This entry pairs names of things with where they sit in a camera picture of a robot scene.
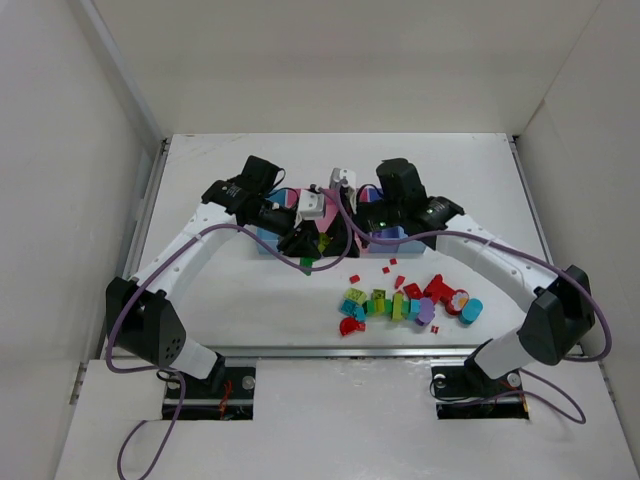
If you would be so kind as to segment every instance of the purple cable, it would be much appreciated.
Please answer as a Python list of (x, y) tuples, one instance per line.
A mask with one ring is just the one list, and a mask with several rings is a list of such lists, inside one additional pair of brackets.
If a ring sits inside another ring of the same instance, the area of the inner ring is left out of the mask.
[(553, 403), (551, 403), (549, 400), (547, 400), (546, 398), (538, 395), (537, 393), (534, 392), (529, 392), (527, 390), (510, 390), (508, 392), (502, 392), (499, 393), (497, 395), (494, 395), (492, 397), (487, 397), (487, 398), (480, 398), (478, 400), (472, 400), (470, 402), (447, 402), (449, 405), (456, 405), (459, 407), (473, 407), (474, 405), (481, 405), (481, 404), (485, 404), (486, 402), (489, 402), (491, 400), (497, 400), (499, 398), (504, 398), (504, 397), (511, 397), (513, 395), (528, 395), (529, 397), (533, 397), (536, 400), (544, 403), (547, 407), (549, 407), (551, 410), (559, 413), (560, 415), (562, 415), (563, 417), (571, 420), (574, 423), (577, 423), (578, 425), (584, 425), (585, 423), (587, 423), (587, 417), (584, 414), (584, 412), (582, 411), (582, 408), (580, 408), (580, 405), (578, 405), (578, 402), (576, 402), (573, 398), (571, 398), (569, 396), (569, 394), (567, 392), (565, 392), (564, 390), (562, 390), (560, 387), (558, 387), (557, 385), (551, 383), (549, 380), (546, 380), (538, 375), (536, 375), (535, 373), (530, 372), (529, 370), (525, 370), (524, 368), (520, 369), (521, 373), (524, 373), (525, 375), (529, 375), (530, 377), (535, 378), (536, 380), (541, 381), (542, 383), (548, 385), (549, 387), (553, 388), (555, 391), (557, 391), (560, 395), (562, 395), (564, 398), (566, 398), (567, 400), (569, 400), (569, 403), (571, 403), (571, 405), (573, 405), (573, 407), (578, 411), (578, 415), (580, 415), (580, 418), (576, 418), (573, 417), (571, 415), (569, 415), (567, 412), (565, 412), (564, 410), (562, 410), (560, 407), (554, 405)]
[[(360, 230), (360, 228), (358, 228), (355, 222), (347, 215), (347, 212), (344, 206), (342, 205), (342, 203), (337, 202), (336, 197), (332, 193), (330, 193), (328, 190), (325, 190), (323, 188), (321, 188), (320, 191), (327, 198), (329, 198), (329, 200), (332, 200), (338, 206), (338, 208), (340, 209), (340, 213), (344, 217), (347, 224), (353, 229), (353, 231), (357, 233), (361, 238), (371, 243), (377, 243), (378, 245), (400, 245), (402, 243), (411, 242), (413, 240), (422, 240), (423, 238), (437, 237), (439, 235), (467, 238), (469, 240), (473, 240), (475, 242), (480, 242), (484, 244), (486, 244), (488, 241), (488, 239), (486, 238), (479, 237), (471, 233), (453, 232), (449, 230), (437, 230), (433, 232), (418, 233), (417, 235), (412, 235), (410, 237), (397, 239), (397, 240), (396, 239), (381, 240), (379, 238), (374, 238), (370, 235), (367, 235), (362, 230)], [(591, 305), (591, 307), (593, 308), (593, 311), (596, 313), (596, 316), (598, 317), (598, 320), (600, 320), (600, 325), (602, 326), (602, 331), (604, 333), (604, 340), (605, 340), (604, 348), (602, 349), (602, 352), (592, 357), (566, 357), (565, 360), (568, 360), (571, 362), (597, 362), (599, 360), (604, 359), (607, 355), (609, 355), (609, 353), (611, 352), (611, 344), (612, 344), (611, 329), (609, 328), (609, 323), (607, 322), (604, 312), (602, 311), (600, 306), (596, 303), (596, 301), (593, 299), (591, 294), (582, 285), (580, 285), (573, 278), (567, 275), (567, 273), (564, 272), (562, 269), (556, 267), (555, 265), (551, 265), (550, 263), (545, 262), (544, 260), (534, 257), (533, 255), (529, 255), (528, 253), (521, 252), (520, 250), (516, 250), (515, 248), (507, 247), (506, 245), (501, 245), (499, 243), (494, 243), (494, 242), (489, 243), (489, 247), (495, 248), (496, 250), (501, 250), (505, 253), (514, 255), (516, 257), (524, 258), (526, 260), (529, 260), (532, 263), (535, 263), (537, 265), (540, 265), (543, 268), (546, 268), (547, 270), (552, 271), (557, 276), (561, 277), (563, 280), (566, 280)]]
[[(302, 272), (322, 272), (324, 270), (328, 270), (328, 269), (334, 267), (335, 265), (340, 263), (342, 260), (344, 260), (344, 258), (349, 253), (349, 250), (351, 249), (351, 243), (353, 242), (353, 232), (352, 232), (352, 230), (350, 228), (348, 228), (347, 229), (347, 246), (346, 246), (346, 248), (344, 249), (344, 251), (342, 252), (342, 254), (340, 254), (340, 256), (338, 258), (336, 258), (332, 262), (329, 262), (326, 265), (322, 265), (320, 267), (302, 267), (302, 266), (297, 265), (296, 263), (292, 262), (291, 260), (286, 258), (284, 255), (282, 255), (281, 253), (279, 253), (275, 249), (271, 248), (271, 246), (269, 246), (266, 242), (264, 242), (255, 233), (253, 233), (252, 231), (250, 231), (250, 230), (248, 230), (248, 229), (246, 229), (244, 227), (240, 227), (239, 225), (233, 225), (233, 224), (212, 225), (212, 226), (207, 227), (204, 230), (202, 230), (200, 232), (199, 236), (203, 237), (203, 236), (213, 232), (214, 230), (220, 230), (220, 229), (236, 230), (238, 232), (244, 233), (245, 235), (248, 235), (253, 240), (255, 240), (260, 245), (262, 245), (269, 253), (271, 253), (278, 260), (281, 260), (282, 262), (286, 263), (290, 267), (293, 267), (293, 268), (295, 268), (297, 270), (300, 270)], [(118, 315), (118, 318), (116, 318), (116, 321), (115, 321), (115, 323), (113, 325), (113, 328), (111, 329), (111, 333), (109, 334), (109, 339), (107, 341), (106, 363), (107, 363), (107, 367), (109, 368), (109, 370), (111, 370), (114, 373), (125, 374), (125, 373), (135, 373), (135, 372), (146, 372), (146, 371), (149, 371), (149, 370), (156, 370), (157, 369), (154, 366), (134, 367), (134, 368), (119, 368), (119, 367), (116, 367), (113, 364), (113, 347), (115, 345), (115, 340), (116, 340), (116, 338), (118, 336), (118, 332), (120, 331), (120, 328), (122, 327), (122, 323), (124, 322), (125, 318), (129, 314), (129, 311), (133, 308), (135, 303), (138, 301), (138, 299), (144, 293), (144, 291), (149, 287), (149, 285), (151, 285), (151, 283), (153, 283), (154, 280), (156, 278), (158, 278), (158, 276), (164, 270), (166, 270), (173, 262), (175, 262), (178, 258), (180, 258), (180, 256), (184, 252), (189, 250), (198, 241), (199, 240), (198, 240), (197, 237), (191, 238), (182, 247), (180, 247), (178, 250), (176, 250), (176, 252), (173, 255), (171, 255), (167, 260), (165, 260), (165, 262), (162, 265), (160, 265), (158, 267), (158, 269), (156, 271), (154, 271), (149, 276), (149, 278), (147, 278), (140, 285), (140, 287), (138, 287), (138, 289), (131, 296), (129, 301), (125, 304), (124, 308), (122, 309), (122, 311)], [(173, 417), (171, 418), (171, 423), (169, 424), (169, 428), (167, 428), (167, 432), (165, 433), (164, 438), (162, 439), (162, 442), (160, 443), (160, 446), (158, 447), (158, 451), (156, 452), (155, 456), (153, 457), (153, 460), (151, 461), (151, 464), (149, 465), (149, 468), (147, 469), (147, 471), (144, 472), (144, 474), (138, 480), (144, 480), (145, 478), (147, 478), (149, 476), (149, 474), (151, 474), (151, 471), (153, 470), (153, 468), (155, 467), (156, 463), (158, 462), (158, 459), (160, 458), (160, 455), (162, 455), (164, 447), (166, 446), (167, 441), (169, 440), (169, 436), (171, 435), (171, 432), (173, 431), (173, 427), (175, 427), (176, 421), (178, 420), (178, 416), (180, 415), (180, 410), (182, 409), (182, 405), (184, 403), (185, 382), (184, 382), (184, 377), (182, 376), (182, 374), (180, 374), (180, 372), (175, 371), (175, 370), (174, 370), (174, 372), (177, 374), (178, 379), (180, 381), (180, 400), (178, 401), (178, 404), (176, 405), (175, 412), (173, 414)], [(125, 439), (124, 443), (122, 444), (122, 447), (120, 447), (120, 452), (118, 453), (118, 461), (117, 461), (118, 476), (120, 477), (120, 480), (127, 480), (126, 477), (124, 476), (124, 473), (122, 472), (122, 457), (124, 455), (124, 450), (125, 450), (127, 444), (129, 443), (129, 440), (131, 440), (133, 435), (145, 423), (147, 423), (147, 420), (143, 420), (138, 425), (136, 425), (136, 427), (129, 433), (129, 435)]]

